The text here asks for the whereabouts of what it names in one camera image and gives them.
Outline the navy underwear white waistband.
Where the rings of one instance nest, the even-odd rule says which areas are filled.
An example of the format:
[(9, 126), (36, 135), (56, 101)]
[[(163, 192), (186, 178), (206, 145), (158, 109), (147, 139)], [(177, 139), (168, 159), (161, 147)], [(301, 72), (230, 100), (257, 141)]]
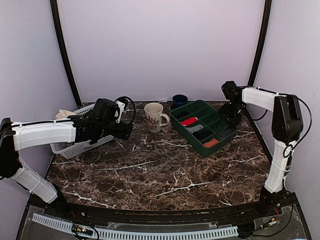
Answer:
[(221, 137), (221, 138), (226, 138), (229, 135), (233, 135), (235, 132), (235, 130), (233, 128), (225, 128), (220, 130), (217, 134)]

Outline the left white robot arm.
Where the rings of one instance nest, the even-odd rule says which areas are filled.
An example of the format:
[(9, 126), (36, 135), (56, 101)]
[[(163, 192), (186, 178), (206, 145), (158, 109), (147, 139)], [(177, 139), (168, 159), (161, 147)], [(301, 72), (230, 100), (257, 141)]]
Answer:
[(0, 176), (14, 180), (31, 194), (51, 204), (51, 210), (60, 218), (67, 218), (70, 206), (64, 195), (51, 182), (41, 177), (20, 157), (21, 150), (55, 143), (95, 144), (109, 135), (128, 140), (133, 123), (87, 120), (73, 116), (61, 120), (40, 122), (12, 122), (4, 118), (0, 124)]

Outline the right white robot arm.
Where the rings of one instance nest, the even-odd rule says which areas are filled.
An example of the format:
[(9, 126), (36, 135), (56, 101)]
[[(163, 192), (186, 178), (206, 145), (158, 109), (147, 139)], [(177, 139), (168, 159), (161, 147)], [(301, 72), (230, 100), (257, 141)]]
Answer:
[(260, 107), (272, 113), (271, 132), (274, 151), (264, 190), (276, 194), (284, 189), (284, 182), (290, 172), (295, 147), (302, 141), (303, 117), (300, 103), (294, 94), (273, 92), (253, 86), (238, 86), (227, 81), (221, 86), (228, 103), (218, 111), (230, 123), (240, 123), (241, 111), (247, 105)]

